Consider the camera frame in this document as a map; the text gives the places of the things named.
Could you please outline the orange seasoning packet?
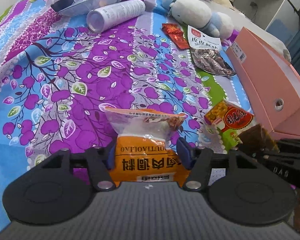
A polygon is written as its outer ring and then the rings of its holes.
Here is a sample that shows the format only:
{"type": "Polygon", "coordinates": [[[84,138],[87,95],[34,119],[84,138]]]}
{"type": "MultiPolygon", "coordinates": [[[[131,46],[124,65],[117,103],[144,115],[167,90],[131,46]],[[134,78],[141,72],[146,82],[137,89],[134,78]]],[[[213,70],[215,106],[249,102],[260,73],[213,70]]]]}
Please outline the orange seasoning packet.
{"type": "Polygon", "coordinates": [[[116,185],[124,181],[174,181],[183,185],[189,171],[171,148],[171,137],[185,121],[186,114],[111,107],[106,107],[104,112],[117,133],[108,162],[116,185]]]}

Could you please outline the yellow red snack packet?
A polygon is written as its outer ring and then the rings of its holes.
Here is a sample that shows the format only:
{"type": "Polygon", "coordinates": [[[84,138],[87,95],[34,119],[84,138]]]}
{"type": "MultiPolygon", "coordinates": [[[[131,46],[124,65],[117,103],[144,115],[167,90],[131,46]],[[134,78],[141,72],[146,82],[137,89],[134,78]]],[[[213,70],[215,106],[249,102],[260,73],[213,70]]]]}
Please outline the yellow red snack packet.
{"type": "Polygon", "coordinates": [[[228,100],[222,100],[213,106],[204,115],[204,119],[221,136],[227,150],[236,147],[247,155],[280,151],[253,114],[228,100]]]}

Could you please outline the pink cardboard box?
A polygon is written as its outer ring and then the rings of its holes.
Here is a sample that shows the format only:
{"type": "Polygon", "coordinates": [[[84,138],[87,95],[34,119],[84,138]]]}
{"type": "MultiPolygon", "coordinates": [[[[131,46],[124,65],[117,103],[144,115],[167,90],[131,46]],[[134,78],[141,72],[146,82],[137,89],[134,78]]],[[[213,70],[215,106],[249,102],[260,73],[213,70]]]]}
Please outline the pink cardboard box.
{"type": "Polygon", "coordinates": [[[226,54],[256,121],[274,139],[300,139],[300,75],[275,49],[242,28],[226,54]]]}

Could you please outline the purple floral bed sheet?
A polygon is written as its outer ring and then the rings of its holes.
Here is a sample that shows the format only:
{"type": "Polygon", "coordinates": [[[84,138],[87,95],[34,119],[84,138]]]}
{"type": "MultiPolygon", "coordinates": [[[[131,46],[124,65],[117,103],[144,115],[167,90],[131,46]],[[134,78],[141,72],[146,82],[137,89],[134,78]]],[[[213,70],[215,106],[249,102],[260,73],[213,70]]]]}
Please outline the purple floral bed sheet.
{"type": "Polygon", "coordinates": [[[197,69],[162,32],[162,0],[142,0],[138,18],[93,34],[84,15],[63,17],[47,0],[21,0],[0,22],[0,231],[9,224],[6,186],[68,148],[105,146],[116,133],[106,107],[149,108],[187,119],[168,141],[225,153],[204,114],[226,99],[251,111],[238,77],[197,69]]]}

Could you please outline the white label dark snack packet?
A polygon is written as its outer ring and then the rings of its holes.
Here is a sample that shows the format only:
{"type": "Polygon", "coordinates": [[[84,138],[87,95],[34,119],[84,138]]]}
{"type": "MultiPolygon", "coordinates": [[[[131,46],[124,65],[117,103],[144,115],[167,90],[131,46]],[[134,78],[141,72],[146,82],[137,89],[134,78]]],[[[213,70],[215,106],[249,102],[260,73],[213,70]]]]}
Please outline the white label dark snack packet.
{"type": "Polygon", "coordinates": [[[222,44],[219,38],[210,37],[188,25],[187,39],[196,67],[213,75],[225,77],[236,75],[236,72],[221,57],[222,44]]]}

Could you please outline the small red snack packet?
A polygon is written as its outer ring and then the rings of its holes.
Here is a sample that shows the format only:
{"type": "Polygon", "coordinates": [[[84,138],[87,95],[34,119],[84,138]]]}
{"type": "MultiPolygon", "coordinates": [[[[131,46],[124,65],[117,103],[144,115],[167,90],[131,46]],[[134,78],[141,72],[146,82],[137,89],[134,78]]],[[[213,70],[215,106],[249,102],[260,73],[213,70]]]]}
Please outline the small red snack packet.
{"type": "Polygon", "coordinates": [[[162,31],[173,41],[173,43],[180,49],[189,49],[189,43],[184,38],[183,31],[177,24],[174,23],[163,23],[162,31]]]}

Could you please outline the white cylindrical bottle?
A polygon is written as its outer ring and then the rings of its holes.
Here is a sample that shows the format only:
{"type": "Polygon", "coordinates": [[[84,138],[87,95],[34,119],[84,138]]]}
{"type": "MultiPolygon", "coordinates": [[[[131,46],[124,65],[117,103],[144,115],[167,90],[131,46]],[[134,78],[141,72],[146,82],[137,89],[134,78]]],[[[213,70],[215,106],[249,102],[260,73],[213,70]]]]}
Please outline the white cylindrical bottle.
{"type": "Polygon", "coordinates": [[[128,0],[92,10],[87,14],[87,26],[93,33],[102,33],[145,12],[142,0],[128,0]]]}

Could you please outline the white blue plush toy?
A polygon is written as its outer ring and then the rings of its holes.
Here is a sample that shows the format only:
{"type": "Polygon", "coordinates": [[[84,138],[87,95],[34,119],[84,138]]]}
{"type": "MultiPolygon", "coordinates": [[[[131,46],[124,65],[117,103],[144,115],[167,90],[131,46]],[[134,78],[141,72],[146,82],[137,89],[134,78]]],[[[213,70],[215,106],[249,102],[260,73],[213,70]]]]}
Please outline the white blue plush toy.
{"type": "Polygon", "coordinates": [[[162,7],[180,24],[190,25],[211,37],[226,40],[234,31],[228,15],[212,11],[200,0],[162,0],[162,7]]]}

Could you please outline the white shelf cabinet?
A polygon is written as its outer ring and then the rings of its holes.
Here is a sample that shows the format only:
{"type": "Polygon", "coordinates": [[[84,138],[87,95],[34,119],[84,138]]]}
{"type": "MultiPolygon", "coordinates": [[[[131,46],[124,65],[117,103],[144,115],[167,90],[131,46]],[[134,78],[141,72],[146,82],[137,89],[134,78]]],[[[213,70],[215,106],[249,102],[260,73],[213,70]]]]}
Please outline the white shelf cabinet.
{"type": "Polygon", "coordinates": [[[275,20],[292,34],[300,28],[300,0],[235,0],[234,6],[264,30],[275,20]]]}

